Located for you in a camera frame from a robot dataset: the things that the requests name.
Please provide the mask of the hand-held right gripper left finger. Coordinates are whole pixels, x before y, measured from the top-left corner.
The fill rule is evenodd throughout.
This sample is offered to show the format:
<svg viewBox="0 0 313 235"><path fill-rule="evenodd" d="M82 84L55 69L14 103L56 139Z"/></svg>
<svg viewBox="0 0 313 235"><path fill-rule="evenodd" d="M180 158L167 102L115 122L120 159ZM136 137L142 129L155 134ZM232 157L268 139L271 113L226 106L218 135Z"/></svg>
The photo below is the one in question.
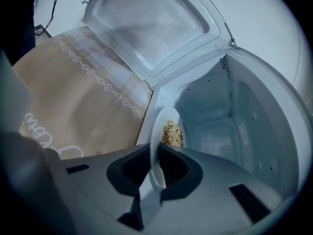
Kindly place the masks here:
<svg viewBox="0 0 313 235"><path fill-rule="evenodd" d="M139 187L150 168L148 144L61 160L47 149L54 186L77 235L141 235Z"/></svg>

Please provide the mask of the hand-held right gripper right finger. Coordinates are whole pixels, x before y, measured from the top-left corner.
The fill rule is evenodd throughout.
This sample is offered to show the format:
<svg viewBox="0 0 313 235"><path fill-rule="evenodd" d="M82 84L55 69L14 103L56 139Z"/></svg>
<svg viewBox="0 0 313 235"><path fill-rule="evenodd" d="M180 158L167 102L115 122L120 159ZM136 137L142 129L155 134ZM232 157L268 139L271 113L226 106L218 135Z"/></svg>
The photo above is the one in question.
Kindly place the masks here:
<svg viewBox="0 0 313 235"><path fill-rule="evenodd" d="M232 235L251 228L283 201L229 160L163 144L158 158L167 185L148 234Z"/></svg>

